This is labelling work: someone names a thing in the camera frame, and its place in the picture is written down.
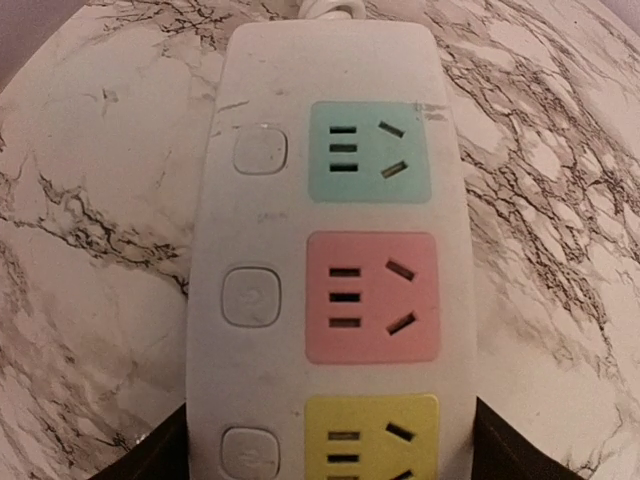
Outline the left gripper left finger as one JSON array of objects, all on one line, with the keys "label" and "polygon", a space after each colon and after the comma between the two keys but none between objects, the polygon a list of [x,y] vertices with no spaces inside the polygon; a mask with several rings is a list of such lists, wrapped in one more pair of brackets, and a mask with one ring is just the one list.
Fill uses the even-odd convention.
[{"label": "left gripper left finger", "polygon": [[94,475],[94,480],[187,480],[186,405],[180,406],[122,458]]}]

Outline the white pastel power strip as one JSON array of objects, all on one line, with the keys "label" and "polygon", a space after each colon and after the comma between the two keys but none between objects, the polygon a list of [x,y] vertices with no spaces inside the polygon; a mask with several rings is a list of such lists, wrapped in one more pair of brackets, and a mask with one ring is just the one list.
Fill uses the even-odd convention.
[{"label": "white pastel power strip", "polygon": [[195,222],[194,479],[467,479],[476,319],[462,162],[423,25],[232,35]]}]

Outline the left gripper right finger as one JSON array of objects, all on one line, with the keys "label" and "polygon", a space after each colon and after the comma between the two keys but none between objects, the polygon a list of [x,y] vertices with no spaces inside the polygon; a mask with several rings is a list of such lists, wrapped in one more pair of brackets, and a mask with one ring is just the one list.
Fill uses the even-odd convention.
[{"label": "left gripper right finger", "polygon": [[474,480],[575,480],[575,473],[550,458],[477,398]]}]

